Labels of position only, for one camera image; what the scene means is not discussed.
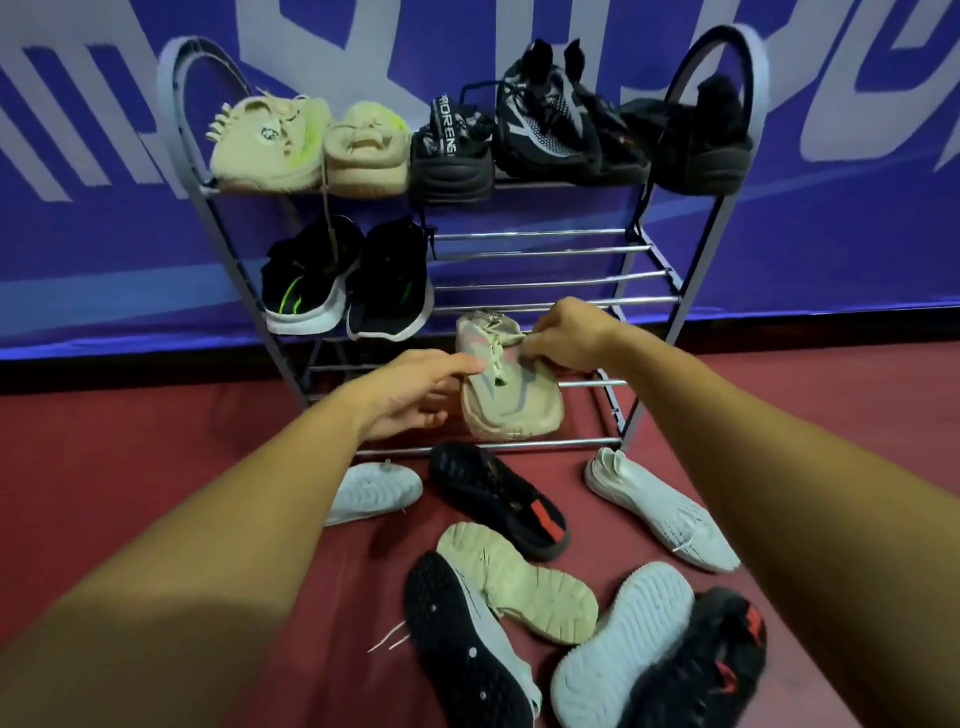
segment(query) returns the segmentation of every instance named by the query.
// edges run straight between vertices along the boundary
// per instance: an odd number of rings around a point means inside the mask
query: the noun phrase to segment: black shoe sole
[[[488,200],[493,192],[493,157],[414,158],[410,196],[428,205],[454,205]]]
[[[403,587],[410,639],[446,720],[454,728],[531,728],[527,696],[477,635],[468,599],[436,551],[418,559]]]

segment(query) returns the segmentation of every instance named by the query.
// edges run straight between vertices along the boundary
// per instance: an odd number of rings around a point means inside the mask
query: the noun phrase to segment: shoe sole
[[[670,553],[676,556],[678,559],[687,562],[690,566],[694,566],[697,569],[703,569],[704,571],[710,571],[711,573],[733,573],[740,568],[740,562],[737,561],[736,565],[732,568],[719,567],[716,564],[711,564],[703,559],[695,558],[689,555],[687,552],[678,549],[676,544],[672,544],[666,539],[654,526],[650,523],[650,520],[647,518],[646,514],[643,512],[643,509],[639,506],[639,497],[633,495],[632,491],[636,490],[636,485],[630,483],[626,487],[620,487],[617,489],[611,489],[609,486],[603,485],[593,474],[593,470],[590,466],[593,464],[593,460],[590,459],[587,461],[587,464],[584,466],[584,482],[587,483],[587,487],[592,490],[597,496],[601,497],[607,502],[618,505],[621,508],[630,511],[637,518],[639,518],[647,529],[654,535],[660,544],[666,548]],[[676,495],[682,496],[682,493],[675,491],[673,488],[670,488],[669,485],[657,483],[657,486],[660,488],[669,489],[670,493],[665,493],[664,498],[673,498],[676,499]]]
[[[397,197],[410,186],[410,164],[396,167],[332,167],[326,168],[326,186],[331,195],[352,200],[378,200]]]
[[[647,564],[627,577],[606,623],[554,672],[550,697],[561,725],[615,728],[636,679],[683,635],[693,601],[693,589],[669,564]]]
[[[473,203],[493,192],[493,158],[424,158],[412,164],[410,195],[428,205]]]
[[[417,658],[433,683],[450,725],[531,728],[523,688],[477,631],[470,595],[435,551],[421,556],[403,587],[403,612]]]
[[[485,525],[454,523],[437,551],[496,612],[560,644],[579,644],[593,635],[599,608],[590,588],[563,571],[528,564],[513,544]]]
[[[419,475],[401,465],[385,466],[385,463],[362,463],[349,468],[324,525],[392,513],[412,505],[423,495]]]
[[[397,333],[386,333],[385,331],[354,331],[350,328],[350,314],[347,312],[347,336],[350,341],[360,341],[360,339],[386,339],[387,341],[405,341],[417,333],[423,325],[426,324],[430,314],[433,313],[433,283],[427,279],[426,286],[423,289],[423,308],[420,315],[414,319],[402,331]]]
[[[267,330],[280,336],[309,336],[327,333],[336,328],[347,308],[347,278],[360,265],[360,257],[353,261],[346,271],[333,280],[326,301],[305,313],[284,314],[264,311]]]

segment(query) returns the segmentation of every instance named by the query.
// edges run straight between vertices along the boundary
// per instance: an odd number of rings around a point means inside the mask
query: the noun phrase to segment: knit sneaker
[[[330,108],[323,99],[280,99],[264,91],[233,108],[224,104],[206,134],[216,142],[210,172],[220,189],[229,191],[319,188],[329,124]]]
[[[487,362],[461,390],[464,419],[483,440],[523,440],[553,432],[564,420],[564,399],[553,372],[520,356],[524,335],[513,319],[474,311],[457,322],[457,351]]]

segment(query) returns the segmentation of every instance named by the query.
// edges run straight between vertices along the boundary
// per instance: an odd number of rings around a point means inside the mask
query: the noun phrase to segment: left hand
[[[449,415],[435,408],[460,391],[457,377],[480,374],[485,367],[465,353],[411,349],[344,384],[332,396],[358,412],[363,440],[381,440],[407,429],[442,425]]]

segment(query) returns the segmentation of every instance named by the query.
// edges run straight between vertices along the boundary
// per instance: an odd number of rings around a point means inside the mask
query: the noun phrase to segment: forearm
[[[315,406],[92,572],[0,655],[0,722],[216,723],[293,606],[359,432]]]
[[[960,501],[645,332],[618,332],[608,369],[808,649],[896,718],[960,722]]]

